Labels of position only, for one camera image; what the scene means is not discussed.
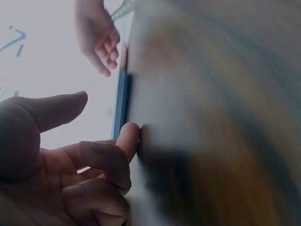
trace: skin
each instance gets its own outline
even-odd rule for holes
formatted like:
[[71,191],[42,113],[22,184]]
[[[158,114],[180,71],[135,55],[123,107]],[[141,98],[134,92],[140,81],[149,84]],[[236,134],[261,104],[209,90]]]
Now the skin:
[[117,67],[120,36],[103,0],[75,0],[75,33],[81,52],[106,77]]
[[[129,205],[129,162],[139,128],[126,124],[119,138],[40,148],[40,133],[83,111],[87,94],[0,103],[0,225],[120,226]],[[83,173],[77,170],[86,166]]]

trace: handwritten mark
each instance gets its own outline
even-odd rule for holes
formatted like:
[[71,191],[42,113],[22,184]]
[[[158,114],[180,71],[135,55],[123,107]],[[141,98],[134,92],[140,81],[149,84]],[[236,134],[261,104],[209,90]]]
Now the handwritten mark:
[[[12,30],[13,28],[14,28],[14,26],[11,25],[11,26],[9,26],[8,29],[9,29],[9,30]],[[10,46],[12,46],[12,45],[14,45],[14,44],[16,44],[17,42],[26,39],[26,33],[25,33],[25,32],[23,32],[23,31],[21,31],[21,30],[19,30],[19,29],[15,29],[15,32],[18,32],[21,36],[20,36],[19,38],[17,38],[17,39],[14,39],[14,40],[10,41],[8,44],[4,45],[3,47],[1,47],[1,48],[0,48],[0,53],[1,53],[3,50],[5,50],[6,48],[8,48],[8,47],[10,47]],[[20,48],[19,48],[19,50],[18,50],[18,52],[17,52],[17,57],[20,57],[23,47],[24,47],[24,44],[22,44],[22,45],[20,46]]]

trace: white surface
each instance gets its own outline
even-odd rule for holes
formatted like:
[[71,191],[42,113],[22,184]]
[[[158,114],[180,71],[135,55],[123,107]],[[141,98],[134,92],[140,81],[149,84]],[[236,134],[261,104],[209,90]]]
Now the white surface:
[[[110,78],[104,78],[80,54],[73,31],[73,3],[72,0],[0,1],[0,47],[20,36],[14,29],[8,29],[11,25],[27,34],[24,41],[0,53],[0,86],[19,90],[24,97],[81,90],[89,96],[84,112],[75,121],[41,135],[44,148],[111,138],[118,70],[112,71]],[[105,1],[110,12],[119,5],[121,0]],[[116,23],[122,40],[128,37],[132,17]],[[24,48],[17,58],[21,44]]]

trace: blue edge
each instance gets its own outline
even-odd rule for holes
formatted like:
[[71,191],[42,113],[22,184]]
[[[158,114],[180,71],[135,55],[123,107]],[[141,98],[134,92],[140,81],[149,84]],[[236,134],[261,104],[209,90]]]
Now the blue edge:
[[112,139],[117,139],[121,127],[127,122],[127,108],[131,90],[132,76],[120,71],[115,104],[115,120],[112,128]]

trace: brown surface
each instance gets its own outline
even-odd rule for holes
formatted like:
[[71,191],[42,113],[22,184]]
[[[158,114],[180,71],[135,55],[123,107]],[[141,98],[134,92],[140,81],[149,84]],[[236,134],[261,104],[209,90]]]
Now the brown surface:
[[132,224],[300,225],[300,61],[300,0],[140,0]]

